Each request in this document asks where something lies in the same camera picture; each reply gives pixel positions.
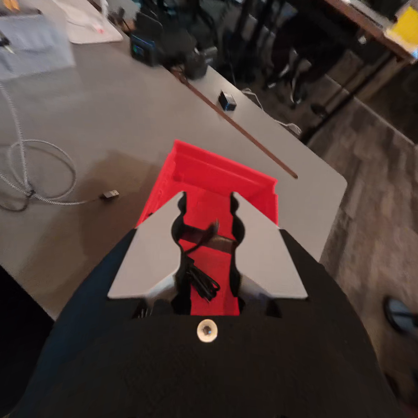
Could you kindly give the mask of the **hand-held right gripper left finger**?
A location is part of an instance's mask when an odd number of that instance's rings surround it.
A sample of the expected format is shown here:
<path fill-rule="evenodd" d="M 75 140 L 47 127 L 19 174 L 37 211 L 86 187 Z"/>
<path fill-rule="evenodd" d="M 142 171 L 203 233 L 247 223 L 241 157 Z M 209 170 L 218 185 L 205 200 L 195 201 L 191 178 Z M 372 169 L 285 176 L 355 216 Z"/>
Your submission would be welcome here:
<path fill-rule="evenodd" d="M 180 228 L 184 225 L 186 204 L 186 192 L 178 192 L 135 228 L 108 299 L 141 299 L 150 307 L 158 300 L 172 302 L 178 293 L 175 275 L 182 252 L 173 228 L 175 222 Z"/>

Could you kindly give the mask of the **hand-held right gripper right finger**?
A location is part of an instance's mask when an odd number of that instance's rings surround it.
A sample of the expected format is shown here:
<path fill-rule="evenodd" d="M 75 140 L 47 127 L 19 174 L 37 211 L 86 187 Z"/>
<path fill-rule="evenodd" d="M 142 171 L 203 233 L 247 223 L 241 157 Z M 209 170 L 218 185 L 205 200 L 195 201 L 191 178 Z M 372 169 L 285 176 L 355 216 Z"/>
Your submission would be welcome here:
<path fill-rule="evenodd" d="M 238 192 L 230 195 L 233 217 L 229 287 L 247 302 L 307 300 L 308 293 L 280 228 Z"/>

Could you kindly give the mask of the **red plastic bin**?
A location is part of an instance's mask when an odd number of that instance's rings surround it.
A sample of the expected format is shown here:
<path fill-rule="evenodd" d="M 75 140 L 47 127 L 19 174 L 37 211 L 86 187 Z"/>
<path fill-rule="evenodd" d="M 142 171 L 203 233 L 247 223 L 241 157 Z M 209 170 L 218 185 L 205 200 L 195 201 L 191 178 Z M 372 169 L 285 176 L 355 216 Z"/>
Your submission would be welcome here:
<path fill-rule="evenodd" d="M 177 193 L 186 192 L 187 212 L 184 222 L 206 229 L 218 220 L 222 237 L 234 239 L 230 195 L 237 192 L 278 225 L 277 180 L 245 165 L 175 140 L 145 203 L 137 226 L 160 209 Z M 211 300 L 201 298 L 189 285 L 185 295 L 173 300 L 180 314 L 198 316 L 237 316 L 239 302 L 229 284 L 231 250 L 201 247 L 190 255 L 195 265 L 214 279 L 220 290 Z"/>

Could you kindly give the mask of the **dark rounded object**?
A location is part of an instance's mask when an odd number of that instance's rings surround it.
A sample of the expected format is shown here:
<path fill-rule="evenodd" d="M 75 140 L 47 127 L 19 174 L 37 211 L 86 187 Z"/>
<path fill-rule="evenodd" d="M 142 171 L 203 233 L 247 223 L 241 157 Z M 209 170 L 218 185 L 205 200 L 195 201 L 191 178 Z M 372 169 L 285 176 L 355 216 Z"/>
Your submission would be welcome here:
<path fill-rule="evenodd" d="M 387 323 L 395 332 L 402 335 L 414 335 L 417 332 L 418 314 L 411 311 L 401 300 L 385 296 L 383 313 Z"/>

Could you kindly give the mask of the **small black box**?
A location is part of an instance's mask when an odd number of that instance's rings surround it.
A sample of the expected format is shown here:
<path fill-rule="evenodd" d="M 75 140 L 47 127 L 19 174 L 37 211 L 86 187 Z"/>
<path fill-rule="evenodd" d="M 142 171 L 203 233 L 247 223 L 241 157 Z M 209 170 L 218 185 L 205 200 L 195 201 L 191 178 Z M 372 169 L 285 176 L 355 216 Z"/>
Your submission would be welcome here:
<path fill-rule="evenodd" d="M 234 97 L 223 90 L 220 91 L 217 101 L 224 112 L 233 112 L 237 107 Z"/>

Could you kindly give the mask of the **black charger box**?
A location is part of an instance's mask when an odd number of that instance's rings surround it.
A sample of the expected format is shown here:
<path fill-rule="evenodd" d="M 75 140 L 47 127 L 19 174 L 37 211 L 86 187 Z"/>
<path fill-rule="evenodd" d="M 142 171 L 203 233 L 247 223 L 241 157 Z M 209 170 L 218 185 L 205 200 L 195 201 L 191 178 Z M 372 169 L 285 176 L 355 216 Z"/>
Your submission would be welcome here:
<path fill-rule="evenodd" d="M 209 66 L 216 63 L 218 57 L 218 48 L 211 46 L 199 50 L 194 48 L 184 60 L 183 74 L 188 80 L 201 79 L 206 75 Z"/>

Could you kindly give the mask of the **black power station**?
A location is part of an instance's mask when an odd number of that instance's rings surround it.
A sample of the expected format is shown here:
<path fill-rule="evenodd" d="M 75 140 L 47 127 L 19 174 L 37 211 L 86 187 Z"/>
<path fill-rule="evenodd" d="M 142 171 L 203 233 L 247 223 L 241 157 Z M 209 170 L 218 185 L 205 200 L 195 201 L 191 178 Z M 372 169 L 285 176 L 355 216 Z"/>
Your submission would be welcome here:
<path fill-rule="evenodd" d="M 132 58 L 151 67 L 161 65 L 161 38 L 163 26 L 155 18 L 137 12 L 134 28 L 130 31 L 130 54 Z"/>

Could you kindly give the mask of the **white rounded tray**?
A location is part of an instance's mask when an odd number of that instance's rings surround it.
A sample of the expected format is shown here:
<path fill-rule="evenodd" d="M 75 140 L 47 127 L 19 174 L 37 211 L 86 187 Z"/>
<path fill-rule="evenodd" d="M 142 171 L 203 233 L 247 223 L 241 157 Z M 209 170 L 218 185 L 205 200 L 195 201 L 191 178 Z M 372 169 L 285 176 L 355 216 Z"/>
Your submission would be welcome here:
<path fill-rule="evenodd" d="M 123 35 L 109 20 L 106 0 L 54 0 L 64 13 L 69 41 L 75 45 L 118 43 Z"/>

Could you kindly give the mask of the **wooden desk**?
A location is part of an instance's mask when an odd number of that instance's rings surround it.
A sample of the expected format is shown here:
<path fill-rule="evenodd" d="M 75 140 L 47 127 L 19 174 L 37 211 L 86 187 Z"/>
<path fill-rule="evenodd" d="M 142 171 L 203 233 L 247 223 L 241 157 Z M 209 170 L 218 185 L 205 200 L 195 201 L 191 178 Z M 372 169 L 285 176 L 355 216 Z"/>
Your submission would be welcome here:
<path fill-rule="evenodd" d="M 385 32 L 391 26 L 389 19 L 381 16 L 361 1 L 327 0 L 326 3 L 351 20 L 398 59 L 406 61 L 407 64 L 417 63 L 417 51 L 410 53 L 399 43 L 386 37 Z"/>

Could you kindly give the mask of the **yellow plastic bin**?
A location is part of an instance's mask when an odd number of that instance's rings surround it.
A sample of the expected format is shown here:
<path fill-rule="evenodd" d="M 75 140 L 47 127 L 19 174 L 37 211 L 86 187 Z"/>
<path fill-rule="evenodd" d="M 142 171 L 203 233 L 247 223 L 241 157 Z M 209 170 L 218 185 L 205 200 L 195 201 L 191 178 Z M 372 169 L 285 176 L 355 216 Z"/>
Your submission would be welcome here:
<path fill-rule="evenodd" d="M 401 9 L 395 24 L 386 30 L 385 36 L 410 53 L 414 52 L 418 47 L 417 5 L 409 3 Z"/>

